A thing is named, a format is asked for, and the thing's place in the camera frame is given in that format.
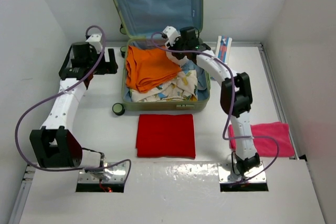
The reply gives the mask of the white first aid box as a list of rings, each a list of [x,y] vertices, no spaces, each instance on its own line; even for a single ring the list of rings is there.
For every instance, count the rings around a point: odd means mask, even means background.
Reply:
[[[211,46],[212,56],[218,58],[221,62],[228,65],[229,55],[232,45],[232,38],[228,36],[218,36],[215,46]],[[223,64],[219,63],[217,60],[211,59],[212,70],[210,71],[211,78],[219,83],[219,78],[223,71],[227,69]]]

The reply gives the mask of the red cloth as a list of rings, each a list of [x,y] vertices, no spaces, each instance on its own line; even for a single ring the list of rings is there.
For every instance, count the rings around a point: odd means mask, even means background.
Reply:
[[[196,157],[191,114],[141,114],[136,139],[138,158]]]

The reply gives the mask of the white patterned garment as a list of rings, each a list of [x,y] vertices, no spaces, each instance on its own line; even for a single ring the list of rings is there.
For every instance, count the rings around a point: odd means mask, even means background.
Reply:
[[[197,73],[196,70],[181,71],[173,80],[146,93],[130,89],[129,94],[132,102],[197,101]]]

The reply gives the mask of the orange shirt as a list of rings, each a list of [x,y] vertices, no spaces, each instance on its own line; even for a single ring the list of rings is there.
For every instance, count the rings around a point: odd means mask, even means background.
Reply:
[[[159,48],[140,49],[128,47],[126,57],[126,86],[129,89],[146,93],[153,88],[174,79],[181,68]]]

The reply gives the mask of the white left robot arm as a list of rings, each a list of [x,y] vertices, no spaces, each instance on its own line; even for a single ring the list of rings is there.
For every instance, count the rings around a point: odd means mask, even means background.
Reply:
[[[40,168],[97,170],[102,167],[104,154],[83,148],[72,132],[80,100],[93,78],[89,71],[94,65],[100,74],[110,72],[101,42],[87,40],[70,46],[59,70],[60,96],[40,129],[32,130],[29,136]]]

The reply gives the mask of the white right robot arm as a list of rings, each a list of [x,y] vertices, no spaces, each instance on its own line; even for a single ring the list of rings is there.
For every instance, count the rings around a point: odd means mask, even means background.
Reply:
[[[211,50],[210,46],[199,40],[194,27],[180,30],[167,26],[163,30],[167,39],[167,56],[182,63],[192,61],[208,72],[220,85],[220,106],[227,114],[235,130],[235,156],[232,160],[232,173],[239,180],[246,180],[247,172],[260,165],[260,156],[254,145],[250,125],[250,110],[253,101],[249,75],[231,70]]]

